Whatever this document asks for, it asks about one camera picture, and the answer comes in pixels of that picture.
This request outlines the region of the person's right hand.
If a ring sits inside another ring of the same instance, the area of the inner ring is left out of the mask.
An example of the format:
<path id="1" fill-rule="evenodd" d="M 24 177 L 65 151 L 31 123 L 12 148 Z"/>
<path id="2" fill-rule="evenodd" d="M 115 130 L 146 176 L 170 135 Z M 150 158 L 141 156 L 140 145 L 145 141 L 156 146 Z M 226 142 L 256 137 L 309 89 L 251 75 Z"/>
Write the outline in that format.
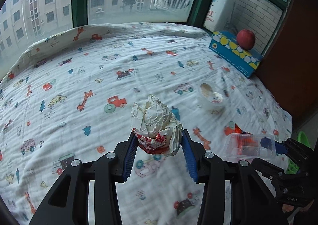
<path id="1" fill-rule="evenodd" d="M 293 211 L 294 209 L 295 209 L 294 206 L 286 205 L 286 204 L 282 205 L 282 210 L 284 213 L 289 213 L 289 212 Z"/>

